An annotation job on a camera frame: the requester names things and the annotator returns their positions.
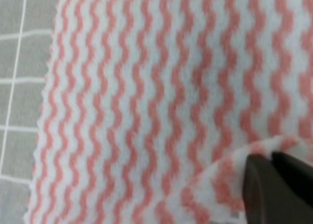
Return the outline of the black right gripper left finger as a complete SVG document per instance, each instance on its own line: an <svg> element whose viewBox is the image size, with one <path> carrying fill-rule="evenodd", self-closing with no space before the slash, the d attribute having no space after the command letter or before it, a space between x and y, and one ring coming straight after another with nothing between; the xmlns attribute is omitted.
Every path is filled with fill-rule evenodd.
<svg viewBox="0 0 313 224"><path fill-rule="evenodd" d="M311 224L313 200L297 196L277 172L271 159L246 159L242 197L249 224Z"/></svg>

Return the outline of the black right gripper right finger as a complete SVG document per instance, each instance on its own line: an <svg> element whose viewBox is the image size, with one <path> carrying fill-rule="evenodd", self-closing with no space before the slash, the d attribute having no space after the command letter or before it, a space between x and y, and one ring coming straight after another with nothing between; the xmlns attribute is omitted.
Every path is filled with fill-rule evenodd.
<svg viewBox="0 0 313 224"><path fill-rule="evenodd" d="M304 200L313 199L313 167L282 152L272 153L272 164L291 190Z"/></svg>

